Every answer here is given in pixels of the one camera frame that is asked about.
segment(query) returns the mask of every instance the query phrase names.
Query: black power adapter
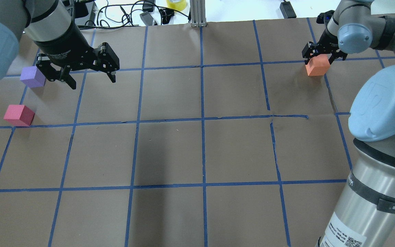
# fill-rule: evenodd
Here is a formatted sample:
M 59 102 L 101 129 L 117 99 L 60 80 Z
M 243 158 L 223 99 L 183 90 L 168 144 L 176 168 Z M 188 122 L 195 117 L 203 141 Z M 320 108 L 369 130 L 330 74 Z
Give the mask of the black power adapter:
M 281 13 L 283 14 L 285 19 L 288 18 L 296 18 L 297 15 L 295 14 L 294 8 L 292 8 L 292 5 L 290 4 L 290 2 L 282 2 L 280 4 L 280 10 Z

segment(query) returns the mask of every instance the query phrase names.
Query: orange cube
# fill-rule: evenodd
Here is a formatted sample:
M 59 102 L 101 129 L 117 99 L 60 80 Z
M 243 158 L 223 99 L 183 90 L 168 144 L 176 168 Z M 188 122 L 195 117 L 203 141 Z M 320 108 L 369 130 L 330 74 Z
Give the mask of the orange cube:
M 313 57 L 310 59 L 309 63 L 306 64 L 307 75 L 310 77 L 325 75 L 329 68 L 330 63 L 327 54 Z

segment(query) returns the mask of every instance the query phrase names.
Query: barcode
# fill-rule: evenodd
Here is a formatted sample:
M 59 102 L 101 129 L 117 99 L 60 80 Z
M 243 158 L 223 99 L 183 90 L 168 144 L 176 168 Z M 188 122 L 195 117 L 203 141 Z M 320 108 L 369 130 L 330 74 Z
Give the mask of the barcode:
M 347 242 L 345 242 L 346 247 L 361 247 L 362 242 L 356 241 L 351 237 L 348 237 Z

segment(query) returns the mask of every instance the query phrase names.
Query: gray device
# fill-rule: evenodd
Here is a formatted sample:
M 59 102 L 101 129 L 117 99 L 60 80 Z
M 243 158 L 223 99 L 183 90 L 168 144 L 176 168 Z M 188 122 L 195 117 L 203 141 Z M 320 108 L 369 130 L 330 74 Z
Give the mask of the gray device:
M 141 20 L 146 24 L 146 26 L 156 26 L 158 25 L 158 22 L 156 22 L 155 19 L 150 15 L 149 12 L 144 11 L 143 13 L 140 14 Z

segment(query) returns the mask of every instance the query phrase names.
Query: metal pole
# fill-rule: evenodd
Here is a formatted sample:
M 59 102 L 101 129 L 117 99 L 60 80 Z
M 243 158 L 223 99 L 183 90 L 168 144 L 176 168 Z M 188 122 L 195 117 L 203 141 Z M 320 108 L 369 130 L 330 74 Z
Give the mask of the metal pole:
M 207 26 L 205 0 L 190 0 L 191 27 Z

